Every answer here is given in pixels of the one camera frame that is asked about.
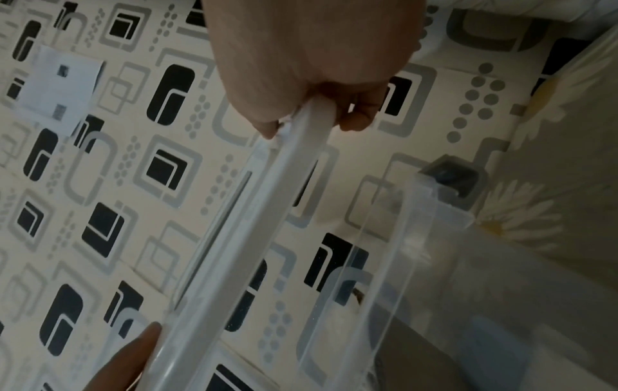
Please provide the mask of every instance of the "patterned tablecloth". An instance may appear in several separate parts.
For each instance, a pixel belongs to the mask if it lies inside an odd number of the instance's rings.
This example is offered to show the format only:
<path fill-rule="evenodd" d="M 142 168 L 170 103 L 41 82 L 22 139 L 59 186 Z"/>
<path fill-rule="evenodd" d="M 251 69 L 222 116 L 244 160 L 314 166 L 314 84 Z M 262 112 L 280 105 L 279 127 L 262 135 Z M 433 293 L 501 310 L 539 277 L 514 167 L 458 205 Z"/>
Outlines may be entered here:
<path fill-rule="evenodd" d="M 202 16 L 193 0 L 0 1 L 0 389 L 80 390 L 163 318 L 256 141 L 225 97 Z M 372 128 L 333 131 L 225 344 L 285 383 L 376 188 L 444 154 L 492 172 L 532 89 L 582 42 L 565 31 L 428 7 L 422 48 Z M 41 44 L 106 62 L 70 138 L 12 113 Z M 383 246 L 363 248 L 358 266 L 374 271 Z"/>

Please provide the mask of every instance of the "qr code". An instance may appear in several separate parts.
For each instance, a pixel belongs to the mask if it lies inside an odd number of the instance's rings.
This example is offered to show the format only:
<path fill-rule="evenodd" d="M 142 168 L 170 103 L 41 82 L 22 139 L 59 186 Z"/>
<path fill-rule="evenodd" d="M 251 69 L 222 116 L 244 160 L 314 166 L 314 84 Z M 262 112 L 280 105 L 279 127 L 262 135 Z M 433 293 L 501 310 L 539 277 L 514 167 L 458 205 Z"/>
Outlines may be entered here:
<path fill-rule="evenodd" d="M 65 111 L 66 111 L 66 106 L 63 106 L 62 104 L 57 104 L 51 117 L 55 119 L 56 121 L 62 121 Z"/>

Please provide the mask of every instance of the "clear plastic container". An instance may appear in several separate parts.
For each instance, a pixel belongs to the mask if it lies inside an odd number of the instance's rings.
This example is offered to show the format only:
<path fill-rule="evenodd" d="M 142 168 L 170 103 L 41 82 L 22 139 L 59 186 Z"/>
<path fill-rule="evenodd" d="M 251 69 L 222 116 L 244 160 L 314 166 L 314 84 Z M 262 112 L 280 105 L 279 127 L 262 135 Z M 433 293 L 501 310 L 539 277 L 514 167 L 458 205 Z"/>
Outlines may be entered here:
<path fill-rule="evenodd" d="M 290 389 L 614 389 L 616 292 L 482 231 L 439 201 L 441 188 L 416 175 L 377 197 L 357 245 L 379 231 L 382 263 L 373 275 L 348 264 L 330 275 Z M 342 316 L 351 286 L 364 297 Z M 396 349 L 380 351 L 389 338 Z"/>

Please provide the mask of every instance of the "fingernail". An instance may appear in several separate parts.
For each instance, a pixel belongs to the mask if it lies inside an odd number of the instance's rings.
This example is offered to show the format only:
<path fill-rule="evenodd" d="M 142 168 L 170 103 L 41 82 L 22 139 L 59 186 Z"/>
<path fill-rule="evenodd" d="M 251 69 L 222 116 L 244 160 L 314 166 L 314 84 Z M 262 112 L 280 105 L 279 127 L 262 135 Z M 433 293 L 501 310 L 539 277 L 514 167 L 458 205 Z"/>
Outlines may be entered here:
<path fill-rule="evenodd" d="M 142 331 L 142 333 L 140 334 L 138 338 L 139 339 L 158 338 L 160 333 L 161 333 L 161 323 L 152 322 L 148 325 L 148 327 L 144 329 L 144 331 Z"/>

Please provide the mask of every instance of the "plastic box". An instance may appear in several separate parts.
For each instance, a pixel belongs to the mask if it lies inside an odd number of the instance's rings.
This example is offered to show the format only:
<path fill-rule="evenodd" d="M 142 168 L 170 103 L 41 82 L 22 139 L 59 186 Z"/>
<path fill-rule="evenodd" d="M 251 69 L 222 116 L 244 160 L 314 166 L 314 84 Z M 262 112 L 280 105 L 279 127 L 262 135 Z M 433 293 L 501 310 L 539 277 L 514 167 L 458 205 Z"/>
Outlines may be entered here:
<path fill-rule="evenodd" d="M 485 233 L 472 214 L 439 201 L 441 190 L 417 175 L 377 198 L 358 245 L 378 233 L 388 238 L 379 270 L 331 274 L 319 298 L 324 309 L 312 314 L 314 331 L 302 337 L 308 343 L 291 389 L 384 388 L 380 373 L 393 368 L 379 368 L 376 357 L 394 317 L 450 357 L 462 389 L 618 385 L 616 293 Z M 362 305 L 341 316 L 335 302 L 354 283 Z M 402 339 L 400 349 L 411 348 Z M 438 383 L 431 389 L 455 389 Z"/>

